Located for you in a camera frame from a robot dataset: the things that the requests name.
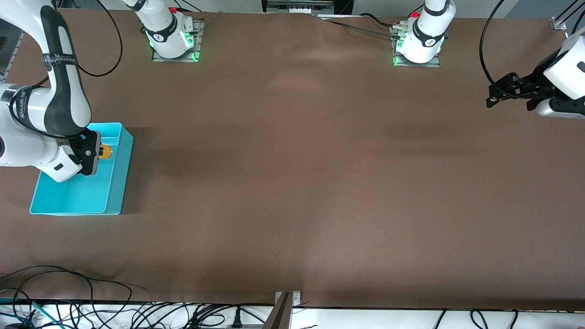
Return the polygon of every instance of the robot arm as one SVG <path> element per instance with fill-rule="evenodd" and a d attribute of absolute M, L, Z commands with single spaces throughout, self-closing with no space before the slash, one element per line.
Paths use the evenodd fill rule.
<path fill-rule="evenodd" d="M 0 18 L 39 44 L 51 83 L 0 84 L 0 166 L 36 166 L 58 182 L 95 172 L 99 137 L 86 129 L 91 109 L 65 20 L 49 0 L 2 0 Z"/>
<path fill-rule="evenodd" d="M 397 51 L 414 63 L 432 60 L 441 48 L 455 10 L 451 0 L 426 0 L 420 16 L 408 19 L 408 36 Z"/>
<path fill-rule="evenodd" d="M 173 59 L 194 46 L 191 37 L 193 19 L 180 12 L 172 12 L 164 0 L 122 0 L 133 10 L 144 27 L 150 45 L 162 57 Z"/>
<path fill-rule="evenodd" d="M 585 119 L 585 28 L 523 78 L 509 73 L 490 86 L 488 108 L 519 95 L 542 116 Z"/>

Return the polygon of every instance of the yellow object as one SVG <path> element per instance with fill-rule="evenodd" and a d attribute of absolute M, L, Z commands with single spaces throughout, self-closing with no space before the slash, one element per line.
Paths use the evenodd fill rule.
<path fill-rule="evenodd" d="M 99 146 L 99 158 L 100 159 L 109 159 L 112 157 L 112 147 L 109 145 L 100 145 Z"/>

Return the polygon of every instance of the black strap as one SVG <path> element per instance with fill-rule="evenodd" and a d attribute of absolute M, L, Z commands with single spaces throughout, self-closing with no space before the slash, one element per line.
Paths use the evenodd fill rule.
<path fill-rule="evenodd" d="M 77 65 L 77 57 L 70 54 L 43 54 L 43 64 L 47 68 L 61 65 Z"/>
<path fill-rule="evenodd" d="M 447 9 L 449 9 L 449 4 L 450 4 L 450 3 L 451 3 L 451 0 L 447 0 L 447 1 L 445 2 L 445 6 L 443 7 L 443 9 L 441 9 L 441 10 L 439 10 L 439 11 L 437 11 L 437 12 L 436 12 L 436 11 L 432 11 L 432 10 L 430 10 L 430 9 L 429 9 L 429 8 L 427 8 L 427 7 L 426 7 L 426 5 L 425 5 L 425 12 L 426 12 L 427 14 L 431 15 L 431 16 L 441 16 L 441 15 L 443 15 L 443 14 L 444 14 L 444 13 L 447 11 Z"/>
<path fill-rule="evenodd" d="M 146 0 L 138 0 L 133 6 L 126 5 L 126 7 L 130 8 L 132 11 L 137 12 L 142 9 L 142 6 L 144 6 L 145 2 Z"/>
<path fill-rule="evenodd" d="M 423 47 L 427 47 L 427 48 L 430 48 L 430 47 L 433 47 L 434 45 L 436 45 L 437 42 L 439 42 L 441 40 L 441 38 L 443 38 L 443 36 L 445 35 L 444 32 L 437 35 L 437 36 L 430 36 L 430 35 L 425 34 L 418 27 L 418 20 L 416 20 L 414 22 L 413 31 L 414 31 L 414 35 L 417 37 L 417 39 L 421 41 Z"/>
<path fill-rule="evenodd" d="M 34 128 L 29 118 L 29 98 L 33 88 L 29 85 L 12 85 L 2 94 L 2 102 L 21 125 Z"/>
<path fill-rule="evenodd" d="M 175 31 L 177 30 L 177 17 L 175 15 L 172 15 L 173 19 L 171 20 L 171 23 L 169 24 L 169 26 L 167 26 L 165 29 L 162 29 L 160 31 L 152 31 L 152 30 L 148 30 L 146 29 L 146 33 L 149 34 L 149 36 L 154 39 L 156 42 L 165 42 L 167 41 L 167 38 L 172 35 L 173 33 L 175 33 Z"/>

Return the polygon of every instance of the metal bracket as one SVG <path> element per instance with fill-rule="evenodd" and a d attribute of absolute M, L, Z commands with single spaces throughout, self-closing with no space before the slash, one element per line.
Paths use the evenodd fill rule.
<path fill-rule="evenodd" d="M 559 22 L 554 17 L 552 17 L 550 19 L 550 25 L 552 26 L 552 29 L 553 30 L 560 31 L 560 30 L 566 30 L 567 29 L 567 24 L 565 24 L 565 23 L 559 24 Z"/>
<path fill-rule="evenodd" d="M 285 293 L 285 292 L 276 292 L 275 296 L 274 296 L 274 302 L 278 303 L 278 299 L 280 298 L 280 296 Z M 301 292 L 291 292 L 292 293 L 292 305 L 293 306 L 299 306 L 301 304 Z"/>

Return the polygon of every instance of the brown tablecloth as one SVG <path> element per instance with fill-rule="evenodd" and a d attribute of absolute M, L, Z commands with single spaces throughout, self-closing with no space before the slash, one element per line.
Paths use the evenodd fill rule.
<path fill-rule="evenodd" d="M 106 14 L 64 14 L 81 65 L 109 69 Z M 522 100 L 485 108 L 484 20 L 453 21 L 441 68 L 424 69 L 394 67 L 383 37 L 302 14 L 222 13 L 199 63 L 152 63 L 135 14 L 113 15 L 122 62 L 82 78 L 93 121 L 135 137 L 123 214 L 31 216 L 38 171 L 2 167 L 0 272 L 62 265 L 136 284 L 135 300 L 585 306 L 585 122 Z M 487 64 L 528 74 L 563 39 L 546 20 L 496 19 Z M 27 37 L 9 81 L 43 72 Z M 65 275 L 25 290 L 88 298 Z"/>

